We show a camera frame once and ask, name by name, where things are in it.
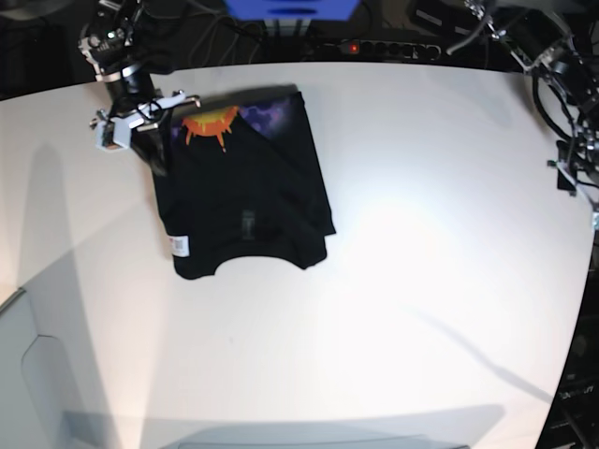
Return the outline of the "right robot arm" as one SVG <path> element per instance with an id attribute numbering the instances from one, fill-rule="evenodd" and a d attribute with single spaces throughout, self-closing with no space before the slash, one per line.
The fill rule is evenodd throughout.
<path id="1" fill-rule="evenodd" d="M 165 95 L 153 75 L 174 72 L 164 47 L 189 18 L 190 7 L 162 25 L 145 1 L 98 1 L 79 39 L 79 50 L 111 101 L 90 121 L 95 146 L 104 152 L 133 151 L 157 176 L 168 174 L 169 129 L 176 110 L 200 106 L 182 90 Z"/>

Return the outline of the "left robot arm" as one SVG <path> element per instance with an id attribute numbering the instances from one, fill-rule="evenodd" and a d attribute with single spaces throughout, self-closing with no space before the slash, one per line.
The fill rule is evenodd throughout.
<path id="1" fill-rule="evenodd" d="M 545 124 L 559 137 L 557 159 L 548 165 L 558 172 L 558 188 L 584 196 L 598 211 L 598 76 L 576 49 L 562 18 L 541 7 L 504 1 L 467 1 L 478 24 L 448 53 L 469 45 L 487 32 L 503 46 L 522 71 L 532 77 L 533 104 Z M 570 128 L 550 118 L 539 90 L 545 83 L 557 97 Z"/>

